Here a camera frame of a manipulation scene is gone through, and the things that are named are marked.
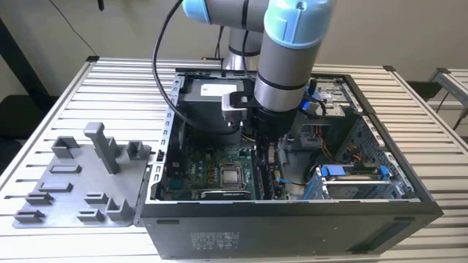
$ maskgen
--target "motherboard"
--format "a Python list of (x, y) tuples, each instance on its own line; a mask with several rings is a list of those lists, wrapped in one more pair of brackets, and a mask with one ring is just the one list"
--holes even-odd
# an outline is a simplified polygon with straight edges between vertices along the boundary
[(247, 148), (191, 148), (184, 175), (169, 179), (165, 200), (217, 199), (225, 191), (255, 199), (252, 150)]

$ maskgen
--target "gray plastic block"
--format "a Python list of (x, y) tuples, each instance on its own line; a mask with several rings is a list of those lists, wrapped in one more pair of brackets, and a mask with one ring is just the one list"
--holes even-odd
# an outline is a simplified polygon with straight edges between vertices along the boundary
[(99, 209), (80, 209), (76, 215), (81, 222), (103, 222), (104, 215)]
[(85, 202), (88, 204), (107, 204), (109, 197), (104, 192), (88, 192), (85, 196)]
[(128, 146), (127, 154), (129, 155), (131, 160), (147, 160), (148, 159), (148, 153), (145, 151), (145, 148), (143, 146), (141, 141), (129, 141), (127, 146)]
[(81, 172), (81, 166), (79, 165), (55, 165), (49, 172), (52, 174), (79, 174)]
[(27, 199), (27, 202), (31, 205), (49, 205), (53, 197), (49, 195), (49, 193), (33, 192), (29, 193), (24, 199)]
[[(29, 198), (23, 206), (23, 211), (36, 211), (40, 208), (40, 212), (47, 216), (25, 219), (29, 220), (27, 224), (15, 220), (15, 228), (125, 227), (133, 223), (140, 187), (148, 174), (148, 159), (131, 159), (128, 152), (133, 150), (128, 151), (128, 147), (132, 146), (116, 145), (112, 138), (107, 138), (105, 142), (115, 154), (113, 159), (120, 166), (120, 172), (109, 175), (93, 145), (69, 148), (73, 158), (53, 157), (32, 192), (48, 194), (53, 198), (49, 204), (47, 198), (31, 196), (33, 198)], [(143, 145), (143, 149), (149, 158), (151, 147)], [(81, 168), (79, 173), (69, 174), (67, 169), (63, 170), (64, 173), (51, 173), (53, 167), (77, 166)], [(103, 221), (81, 221), (77, 214), (83, 209), (97, 209), (104, 215)]]
[(120, 149), (119, 149), (116, 140), (115, 140), (113, 137), (105, 137), (105, 139), (108, 141), (111, 152), (113, 152), (115, 153), (115, 157), (117, 157), (120, 155)]
[(85, 126), (85, 137), (93, 142), (96, 153), (109, 174), (116, 174), (120, 171), (116, 162), (116, 148), (109, 146), (108, 140), (104, 136), (104, 124), (101, 122), (89, 122)]
[(108, 205), (105, 207), (105, 214), (112, 221), (125, 221), (133, 216), (133, 209), (131, 208), (127, 200), (123, 201), (120, 206), (116, 205), (116, 202), (112, 198), (108, 200)]
[(67, 193), (71, 192), (73, 185), (69, 182), (51, 183), (44, 182), (37, 191), (48, 193)]
[(41, 223), (45, 215), (39, 210), (19, 210), (13, 216), (21, 223)]
[(72, 136), (59, 136), (55, 143), (52, 144), (52, 152), (59, 158), (72, 159), (72, 153), (69, 149), (80, 148)]

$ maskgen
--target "sticker label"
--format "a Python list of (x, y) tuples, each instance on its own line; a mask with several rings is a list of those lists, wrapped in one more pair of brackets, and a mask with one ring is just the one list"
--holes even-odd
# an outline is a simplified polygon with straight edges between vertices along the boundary
[(203, 84), (200, 95), (221, 97), (235, 91), (237, 91), (237, 86), (233, 84)]
[(240, 232), (192, 232), (193, 250), (236, 249)]

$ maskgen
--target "aluminum extrusion table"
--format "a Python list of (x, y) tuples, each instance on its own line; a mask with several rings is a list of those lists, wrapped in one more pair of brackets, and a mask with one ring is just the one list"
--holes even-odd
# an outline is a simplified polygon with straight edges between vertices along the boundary
[(437, 68), (432, 81), (437, 82), (464, 107), (468, 108), (468, 70)]
[[(217, 61), (160, 61), (169, 89), (176, 67), (219, 68)], [(468, 146), (393, 71), (380, 66), (316, 65), (313, 72), (351, 74), (380, 121), (444, 210), (435, 220), (380, 257), (271, 258), (249, 262), (468, 262)], [(149, 60), (100, 58), (80, 69), (72, 83), (0, 176), (0, 259), (12, 262), (160, 262), (144, 228), (15, 229), (57, 136), (89, 144), (81, 129), (103, 122), (119, 144), (160, 138), (167, 105), (157, 92)], [(212, 260), (245, 262), (245, 260)]]

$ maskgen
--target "light blue joint cap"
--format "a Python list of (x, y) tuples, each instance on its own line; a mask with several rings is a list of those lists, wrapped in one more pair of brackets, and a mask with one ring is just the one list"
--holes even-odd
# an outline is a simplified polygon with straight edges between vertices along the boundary
[(205, 0), (184, 0), (183, 7), (188, 18), (211, 24)]
[(269, 38), (291, 49), (305, 49), (324, 38), (333, 0), (271, 0), (263, 20)]

